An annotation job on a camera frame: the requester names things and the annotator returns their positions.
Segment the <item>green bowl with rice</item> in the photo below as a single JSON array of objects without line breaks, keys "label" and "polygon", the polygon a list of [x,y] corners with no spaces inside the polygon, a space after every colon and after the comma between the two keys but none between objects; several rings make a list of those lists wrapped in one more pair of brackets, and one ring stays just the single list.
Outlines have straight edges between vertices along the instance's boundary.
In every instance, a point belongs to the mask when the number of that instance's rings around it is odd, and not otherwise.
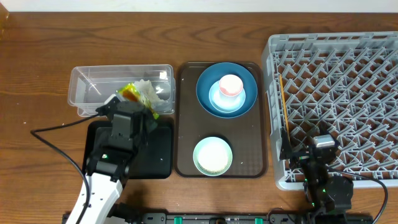
[{"label": "green bowl with rice", "polygon": [[223,175],[232,165],[233,152],[229,144],[218,137],[207,137],[193,150],[193,163],[203,175]]}]

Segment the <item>yellow green snack wrapper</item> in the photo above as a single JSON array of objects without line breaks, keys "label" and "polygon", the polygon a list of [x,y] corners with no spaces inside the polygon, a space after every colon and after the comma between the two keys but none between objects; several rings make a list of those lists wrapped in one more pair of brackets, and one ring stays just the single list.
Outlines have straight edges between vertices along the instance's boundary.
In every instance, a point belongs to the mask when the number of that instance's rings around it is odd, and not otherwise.
[{"label": "yellow green snack wrapper", "polygon": [[154,119],[159,118],[159,114],[153,109],[151,100],[147,97],[147,95],[140,91],[137,86],[133,83],[128,83],[124,87],[118,89],[116,93],[124,100],[124,101],[132,101],[140,103],[142,106],[151,111]]}]

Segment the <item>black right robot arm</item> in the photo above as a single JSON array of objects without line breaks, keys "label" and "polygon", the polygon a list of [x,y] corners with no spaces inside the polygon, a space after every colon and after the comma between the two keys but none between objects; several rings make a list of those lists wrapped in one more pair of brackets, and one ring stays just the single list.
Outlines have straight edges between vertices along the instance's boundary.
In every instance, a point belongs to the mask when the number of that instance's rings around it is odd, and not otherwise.
[{"label": "black right robot arm", "polygon": [[345,176],[329,176],[328,164],[336,158],[340,142],[326,129],[301,151],[293,151],[289,135],[280,130],[282,145],[279,159],[288,160],[291,169],[302,169],[307,200],[313,204],[303,218],[306,223],[348,223],[346,211],[351,209],[353,181]]}]

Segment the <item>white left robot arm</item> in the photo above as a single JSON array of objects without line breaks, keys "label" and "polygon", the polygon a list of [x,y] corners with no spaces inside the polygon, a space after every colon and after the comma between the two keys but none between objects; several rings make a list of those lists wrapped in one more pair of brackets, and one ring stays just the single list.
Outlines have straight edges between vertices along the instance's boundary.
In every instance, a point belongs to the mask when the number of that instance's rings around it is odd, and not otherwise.
[{"label": "white left robot arm", "polygon": [[130,178],[133,160],[157,127],[152,111],[138,101],[114,97],[96,112],[106,116],[111,127],[95,134],[85,166],[88,183],[82,185],[67,223],[104,223]]}]

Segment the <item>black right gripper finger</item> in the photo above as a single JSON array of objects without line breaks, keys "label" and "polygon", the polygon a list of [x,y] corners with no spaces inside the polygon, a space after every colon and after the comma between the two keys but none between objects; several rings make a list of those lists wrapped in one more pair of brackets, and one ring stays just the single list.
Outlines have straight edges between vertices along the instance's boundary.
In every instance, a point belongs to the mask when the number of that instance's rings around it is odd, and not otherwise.
[{"label": "black right gripper finger", "polygon": [[324,121],[320,121],[317,124],[310,124],[310,129],[305,133],[305,139],[311,139],[317,136],[329,134],[328,124]]},{"label": "black right gripper finger", "polygon": [[292,157],[293,150],[290,145],[289,135],[287,134],[287,131],[284,128],[280,130],[280,134],[282,138],[282,144],[281,144],[279,159],[280,160],[290,159]]}]

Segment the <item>white tissue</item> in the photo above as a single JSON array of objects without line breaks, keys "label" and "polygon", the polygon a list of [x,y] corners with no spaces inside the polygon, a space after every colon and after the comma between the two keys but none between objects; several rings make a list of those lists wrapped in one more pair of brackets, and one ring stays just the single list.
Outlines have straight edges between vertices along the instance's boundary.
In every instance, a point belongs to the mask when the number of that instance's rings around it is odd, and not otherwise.
[{"label": "white tissue", "polygon": [[155,88],[152,86],[151,81],[144,81],[141,79],[134,82],[134,86],[147,97],[152,106],[165,103],[165,100],[160,99],[156,94]]}]

